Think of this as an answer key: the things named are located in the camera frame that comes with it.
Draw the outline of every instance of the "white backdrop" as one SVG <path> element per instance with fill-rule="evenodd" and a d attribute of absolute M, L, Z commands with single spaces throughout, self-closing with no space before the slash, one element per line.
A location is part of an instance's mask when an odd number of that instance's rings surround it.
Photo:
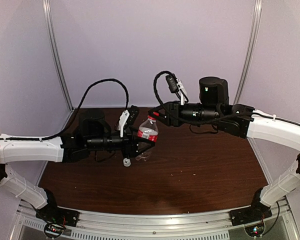
<path fill-rule="evenodd" d="M 264 0 L 251 68 L 241 100 L 266 113 L 300 122 L 300 0 Z M 270 175 L 279 177 L 298 152 L 256 141 Z M 300 231 L 300 189 L 288 196 Z"/>
<path fill-rule="evenodd" d="M 88 85 L 122 80 L 130 103 L 158 105 L 153 79 L 169 70 L 183 80 L 191 102 L 199 102 L 199 79 L 229 82 L 230 102 L 238 88 L 251 31 L 254 0 L 51 1 L 57 46 L 76 107 Z M 164 77 L 162 99 L 174 100 Z M 91 90 L 85 107 L 123 107 L 115 83 Z"/>
<path fill-rule="evenodd" d="M 0 131 L 47 136 L 68 116 L 48 41 L 41 1 L 0 1 Z M 13 168 L 36 183 L 44 162 Z M 8 239 L 19 200 L 0 190 L 0 240 Z"/>

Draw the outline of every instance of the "wooden table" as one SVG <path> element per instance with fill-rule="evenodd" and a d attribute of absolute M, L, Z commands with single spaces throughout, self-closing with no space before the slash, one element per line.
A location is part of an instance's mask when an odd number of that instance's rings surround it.
<path fill-rule="evenodd" d="M 141 108 L 135 126 L 147 117 Z M 120 108 L 104 109 L 114 126 Z M 158 123 L 149 161 L 123 166 L 120 152 L 105 162 L 94 154 L 77 163 L 47 165 L 40 186 L 53 191 L 59 206 L 114 214 L 181 214 L 242 207 L 267 184 L 246 139 L 227 133 L 197 135 L 189 125 Z M 196 131 L 210 126 L 194 127 Z M 98 159 L 108 156 L 99 152 Z"/>

